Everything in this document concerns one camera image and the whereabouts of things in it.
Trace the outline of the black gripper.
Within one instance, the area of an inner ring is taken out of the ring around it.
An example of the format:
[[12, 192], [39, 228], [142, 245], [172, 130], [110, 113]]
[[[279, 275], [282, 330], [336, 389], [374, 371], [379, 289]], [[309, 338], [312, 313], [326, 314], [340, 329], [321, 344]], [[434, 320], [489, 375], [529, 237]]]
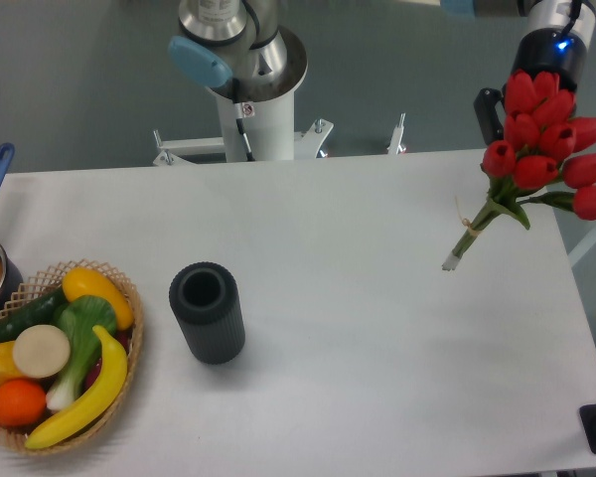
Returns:
[[[563, 89], [577, 92], [587, 46], [574, 33], [562, 35], [560, 28], [544, 28], [528, 33], [520, 42], [512, 73], [524, 71], [532, 79], [542, 72], [558, 74]], [[486, 87], [474, 100], [474, 110], [486, 145], [503, 138], [498, 104], [506, 105], [508, 84], [501, 90]]]

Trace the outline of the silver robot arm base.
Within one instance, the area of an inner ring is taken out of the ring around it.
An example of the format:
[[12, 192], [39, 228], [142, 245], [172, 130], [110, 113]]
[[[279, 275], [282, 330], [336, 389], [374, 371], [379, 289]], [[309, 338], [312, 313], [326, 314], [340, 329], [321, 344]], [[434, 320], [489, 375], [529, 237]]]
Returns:
[[182, 1], [170, 60], [189, 80], [234, 102], [280, 97], [303, 81], [307, 55], [278, 12], [277, 1]]

